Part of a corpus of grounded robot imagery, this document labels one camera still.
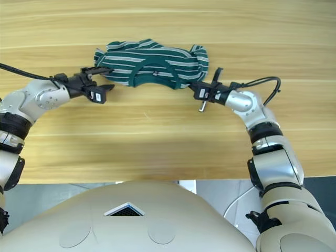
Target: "ventilation grille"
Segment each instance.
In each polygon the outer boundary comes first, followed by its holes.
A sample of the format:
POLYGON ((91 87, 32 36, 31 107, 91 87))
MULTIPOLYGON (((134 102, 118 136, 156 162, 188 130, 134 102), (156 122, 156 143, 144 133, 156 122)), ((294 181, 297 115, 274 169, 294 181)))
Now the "ventilation grille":
POLYGON ((134 204, 127 202, 120 206, 117 206, 106 213, 105 216, 144 216, 145 212, 134 204))

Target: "wood grain surface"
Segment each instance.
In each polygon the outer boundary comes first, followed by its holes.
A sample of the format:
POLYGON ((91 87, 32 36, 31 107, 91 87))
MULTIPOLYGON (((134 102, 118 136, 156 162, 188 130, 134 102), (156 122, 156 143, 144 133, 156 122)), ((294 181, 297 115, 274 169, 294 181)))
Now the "wood grain surface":
MULTIPOLYGON (((36 74, 92 66, 112 41, 205 46, 211 80, 282 78, 269 104, 306 176, 336 175, 336 1, 1 0, 1 62, 36 74)), ((0 96, 29 79, 0 72, 0 96)), ((108 80, 97 78, 100 84, 108 80)), ((265 98, 274 84, 258 86, 265 98)), ((73 99, 46 113, 21 154, 21 183, 248 178, 250 143, 229 109, 190 90, 117 86, 104 105, 73 99)))

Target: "striped shirt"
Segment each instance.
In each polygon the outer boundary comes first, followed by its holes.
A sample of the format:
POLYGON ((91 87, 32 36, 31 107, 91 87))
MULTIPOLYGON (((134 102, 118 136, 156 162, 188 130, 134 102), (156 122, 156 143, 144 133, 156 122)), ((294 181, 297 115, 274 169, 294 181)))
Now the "striped shirt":
POLYGON ((125 86, 153 82, 173 89, 185 88, 190 82, 203 80, 208 72, 207 52, 198 45, 187 51, 145 39, 111 42, 106 49, 107 52, 96 49, 94 65, 114 69, 105 77, 125 86))

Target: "white stripe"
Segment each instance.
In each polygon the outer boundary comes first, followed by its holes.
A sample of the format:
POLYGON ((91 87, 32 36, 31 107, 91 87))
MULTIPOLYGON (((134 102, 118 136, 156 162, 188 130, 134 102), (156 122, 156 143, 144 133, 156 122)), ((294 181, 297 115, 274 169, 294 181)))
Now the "white stripe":
POLYGON ((204 53, 204 52, 201 52, 201 53, 200 53, 200 52, 199 52, 199 53, 196 52, 195 54, 196 54, 196 55, 204 54, 205 56, 208 56, 208 54, 206 54, 206 53, 204 53))
POLYGON ((116 65, 116 66, 125 66, 125 67, 135 67, 135 66, 132 66, 132 65, 109 63, 109 62, 104 62, 104 64, 107 64, 107 65, 116 65))
POLYGON ((190 51, 194 52, 196 50, 196 45, 193 45, 190 51))
POLYGON ((168 72, 158 72, 157 74, 160 76, 173 77, 173 75, 168 72))
POLYGON ((101 59, 98 60, 97 65, 99 65, 105 59, 105 57, 106 57, 106 55, 104 55, 103 57, 101 57, 101 59))
POLYGON ((103 55, 104 55, 104 54, 100 54, 100 55, 95 54, 94 57, 93 57, 93 59, 96 59, 96 60, 97 60, 97 59, 99 59, 99 58, 100 58, 101 56, 103 56, 103 55))
POLYGON ((106 48, 107 49, 118 49, 118 48, 121 48, 123 46, 127 46, 127 45, 134 45, 134 44, 138 44, 138 42, 128 42, 128 41, 125 41, 121 44, 118 44, 118 45, 107 45, 106 48))
POLYGON ((124 86, 128 86, 128 81, 116 81, 116 83, 122 84, 124 86))
POLYGON ((175 69, 175 71, 182 71, 182 72, 198 72, 198 70, 182 70, 182 69, 175 69))
POLYGON ((150 41, 148 41, 148 42, 145 42, 145 43, 139 44, 139 47, 143 47, 143 46, 149 46, 149 45, 150 45, 150 44, 152 44, 152 43, 155 43, 155 41, 153 41, 153 40, 150 40, 150 41))
POLYGON ((179 61, 172 61, 172 60, 166 60, 169 64, 175 65, 175 66, 181 66, 181 67, 197 67, 198 62, 179 62, 179 61))
POLYGON ((96 49, 96 53, 104 54, 104 51, 103 51, 103 50, 100 50, 99 48, 97 48, 97 49, 96 49))
POLYGON ((201 76, 198 78, 198 81, 202 80, 202 78, 205 76, 205 73, 202 73, 201 76))
POLYGON ((205 57, 202 57, 202 56, 196 56, 197 59, 201 60, 201 61, 205 61, 205 62, 209 62, 209 60, 205 57))
POLYGON ((191 79, 196 79, 198 77, 200 77, 202 73, 199 72, 198 74, 196 75, 192 75, 192 76, 188 76, 188 75, 178 75, 181 79, 185 79, 185 80, 191 80, 191 79))
POLYGON ((138 59, 138 58, 119 57, 119 56, 106 56, 106 59, 125 60, 125 61, 131 61, 131 62, 142 62, 144 60, 144 59, 138 59))
POLYGON ((161 69, 166 69, 165 67, 149 67, 149 66, 145 66, 143 68, 161 68, 161 69))
POLYGON ((136 50, 161 50, 161 51, 177 51, 178 53, 182 53, 187 57, 192 57, 191 54, 187 53, 186 51, 177 49, 177 48, 170 48, 170 47, 160 47, 160 48, 139 48, 136 50))
POLYGON ((143 73, 143 74, 150 74, 150 73, 152 74, 153 71, 138 71, 137 73, 138 73, 138 74, 142 74, 142 73, 143 73))
POLYGON ((122 74, 129 74, 129 73, 131 73, 132 72, 132 70, 124 70, 124 69, 115 69, 115 70, 113 70, 113 73, 122 73, 122 74))
POLYGON ((140 52, 136 52, 136 53, 134 53, 134 52, 131 52, 131 51, 118 51, 117 53, 124 53, 124 54, 140 54, 140 55, 155 55, 155 56, 157 56, 157 55, 159 55, 159 56, 170 56, 170 57, 175 57, 175 58, 182 58, 182 59, 184 59, 184 57, 182 57, 182 56, 176 56, 176 55, 169 55, 169 54, 142 54, 142 53, 140 53, 140 52))
POLYGON ((122 76, 122 77, 120 77, 120 76, 113 76, 113 75, 104 75, 105 77, 110 77, 110 78, 117 78, 117 79, 125 79, 125 78, 129 78, 129 76, 126 76, 126 77, 124 77, 124 76, 122 76))

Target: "metal pin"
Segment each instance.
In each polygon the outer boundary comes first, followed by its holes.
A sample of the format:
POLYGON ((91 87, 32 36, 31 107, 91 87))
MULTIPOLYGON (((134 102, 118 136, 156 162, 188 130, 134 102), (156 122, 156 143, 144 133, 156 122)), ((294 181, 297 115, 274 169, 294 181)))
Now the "metal pin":
POLYGON ((201 112, 201 113, 204 112, 205 106, 206 106, 206 101, 202 101, 202 105, 201 105, 201 107, 198 111, 201 112))

